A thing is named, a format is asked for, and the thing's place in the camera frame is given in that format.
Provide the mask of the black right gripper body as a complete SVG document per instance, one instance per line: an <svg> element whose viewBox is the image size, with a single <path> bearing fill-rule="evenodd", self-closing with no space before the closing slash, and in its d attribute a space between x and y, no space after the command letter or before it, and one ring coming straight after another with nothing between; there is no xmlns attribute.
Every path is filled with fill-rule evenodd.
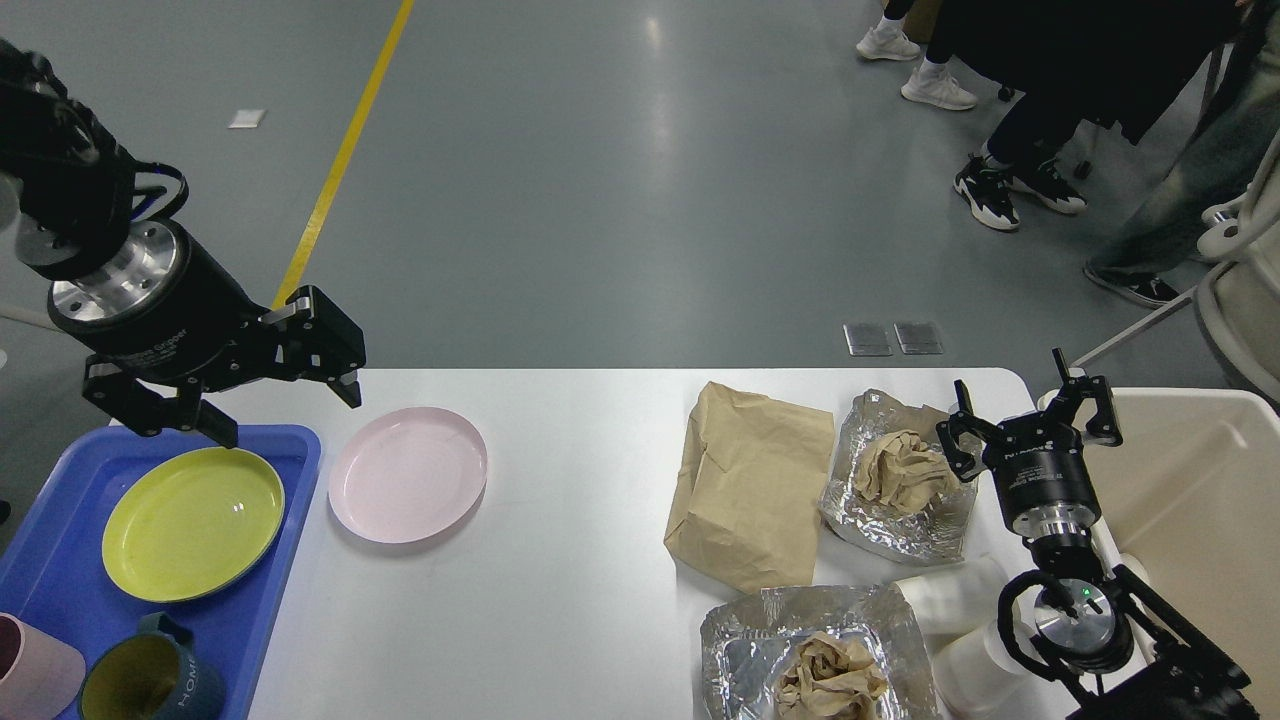
<svg viewBox="0 0 1280 720"><path fill-rule="evenodd" d="M1070 421L1046 413L1001 421L986 442L986 465L1004 524L1020 537L1082 534L1102 518L1082 433Z"/></svg>

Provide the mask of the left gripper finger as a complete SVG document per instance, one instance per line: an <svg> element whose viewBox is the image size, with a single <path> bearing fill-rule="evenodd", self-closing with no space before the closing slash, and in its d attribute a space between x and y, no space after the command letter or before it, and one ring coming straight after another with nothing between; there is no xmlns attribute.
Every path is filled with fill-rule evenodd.
<svg viewBox="0 0 1280 720"><path fill-rule="evenodd" d="M273 342L269 378L323 383L348 407L362 405L364 332L319 287L298 287L283 307L262 315L262 327Z"/></svg>
<svg viewBox="0 0 1280 720"><path fill-rule="evenodd" d="M84 363L82 396L136 434L155 437L164 429L198 432L224 448L238 447L238 424L204 398L205 389L202 379L187 377L178 380L175 396L165 397L102 357L88 357Z"/></svg>

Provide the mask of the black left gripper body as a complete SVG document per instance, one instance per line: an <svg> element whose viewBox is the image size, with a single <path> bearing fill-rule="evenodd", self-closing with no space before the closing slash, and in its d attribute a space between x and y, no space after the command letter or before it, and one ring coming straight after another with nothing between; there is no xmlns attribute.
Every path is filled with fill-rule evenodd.
<svg viewBox="0 0 1280 720"><path fill-rule="evenodd" d="M297 380L289 341L180 225L131 227L120 252L47 299L55 327L91 350L86 380L224 391L260 379Z"/></svg>

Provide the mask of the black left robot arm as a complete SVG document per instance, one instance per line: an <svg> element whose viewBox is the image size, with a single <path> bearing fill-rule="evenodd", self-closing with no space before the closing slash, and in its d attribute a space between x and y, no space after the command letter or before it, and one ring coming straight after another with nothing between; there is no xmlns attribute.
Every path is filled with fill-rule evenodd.
<svg viewBox="0 0 1280 720"><path fill-rule="evenodd" d="M56 331L90 350L82 395L143 437L195 430L234 448L209 395L311 380L362 402L361 328L319 287L256 304L175 219L189 186L134 159L41 54L3 45L3 228L50 283Z"/></svg>

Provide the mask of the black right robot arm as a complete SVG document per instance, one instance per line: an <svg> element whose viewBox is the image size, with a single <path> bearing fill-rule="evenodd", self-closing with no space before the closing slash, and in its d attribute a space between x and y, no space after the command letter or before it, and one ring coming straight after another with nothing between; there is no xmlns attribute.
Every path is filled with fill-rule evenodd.
<svg viewBox="0 0 1280 720"><path fill-rule="evenodd" d="M1004 525L1033 569L997 600L998 639L1030 674L1057 682L1078 719L1256 719L1248 674L1147 582L1106 566L1093 544L1102 519L1087 445L1123 442L1102 375L1073 374L1052 351L1061 386L1047 407L992 423L956 380L955 411L936 427L954 475L988 471Z"/></svg>

